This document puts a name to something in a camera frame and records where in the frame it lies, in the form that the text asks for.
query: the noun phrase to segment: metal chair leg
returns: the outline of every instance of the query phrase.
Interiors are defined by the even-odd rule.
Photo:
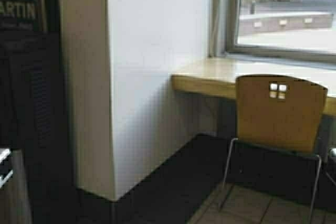
[[[318,166],[317,166],[317,171],[316,171],[313,196],[312,196],[311,204],[310,204],[308,224],[311,224],[311,222],[312,222],[312,217],[313,217],[313,212],[314,212],[314,203],[315,203],[315,197],[316,197],[316,191],[317,191],[317,184],[318,184],[318,181],[319,181],[321,165],[322,165],[321,157],[319,155],[316,155],[316,157],[318,159]]]
[[[228,153],[227,159],[226,159],[226,166],[225,166],[224,178],[223,178],[223,182],[222,182],[222,188],[221,188],[220,192],[223,192],[224,188],[225,188],[227,173],[228,173],[228,170],[229,170],[229,164],[230,164],[230,159],[231,159],[231,155],[232,155],[232,148],[233,148],[233,145],[234,145],[235,141],[237,141],[237,140],[238,140],[238,138],[233,138],[231,140],[231,143],[230,143],[229,153]],[[219,201],[219,203],[218,203],[218,210],[219,211],[222,209],[224,202],[225,202],[225,198],[223,200]]]

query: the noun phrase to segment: tile floor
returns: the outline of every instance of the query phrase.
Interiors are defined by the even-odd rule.
[[[306,224],[309,207],[243,187],[220,186],[203,202],[188,224]],[[227,197],[221,212],[220,199]],[[336,214],[315,210],[312,224],[336,224]]]

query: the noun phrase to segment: window frame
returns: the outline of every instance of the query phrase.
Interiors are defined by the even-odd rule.
[[[227,14],[226,14],[226,40],[224,42],[225,52],[233,54],[243,54],[265,58],[285,58],[302,61],[314,61],[336,64],[336,53],[318,52],[312,50],[295,50],[280,47],[264,47],[264,46],[250,46],[239,45],[236,43],[238,25],[240,0],[226,0]]]

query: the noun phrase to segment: wooden chair back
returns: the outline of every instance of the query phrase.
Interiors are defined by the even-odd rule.
[[[312,153],[328,90],[288,76],[236,79],[237,135],[245,142]]]

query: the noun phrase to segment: wooden counter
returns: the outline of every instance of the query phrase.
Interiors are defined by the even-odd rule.
[[[172,75],[175,90],[235,99],[235,79],[245,74],[282,74],[309,80],[328,88],[324,113],[336,115],[336,70],[228,58],[209,58]]]

